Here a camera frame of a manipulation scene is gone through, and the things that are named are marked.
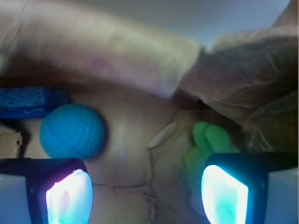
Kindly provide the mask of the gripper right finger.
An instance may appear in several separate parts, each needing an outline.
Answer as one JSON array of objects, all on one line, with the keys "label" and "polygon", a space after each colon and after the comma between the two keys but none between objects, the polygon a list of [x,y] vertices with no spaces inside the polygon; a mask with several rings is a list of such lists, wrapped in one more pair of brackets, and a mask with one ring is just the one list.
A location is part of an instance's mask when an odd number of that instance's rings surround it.
[{"label": "gripper right finger", "polygon": [[201,178],[211,224],[297,224],[299,158],[296,153],[216,153]]}]

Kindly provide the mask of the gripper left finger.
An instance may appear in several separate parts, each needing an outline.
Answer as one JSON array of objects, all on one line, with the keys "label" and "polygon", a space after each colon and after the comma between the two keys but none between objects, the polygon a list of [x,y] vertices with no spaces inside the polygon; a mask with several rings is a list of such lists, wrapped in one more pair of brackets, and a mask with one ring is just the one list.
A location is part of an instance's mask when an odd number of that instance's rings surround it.
[{"label": "gripper left finger", "polygon": [[93,184],[80,159],[2,159],[2,224],[87,224]]}]

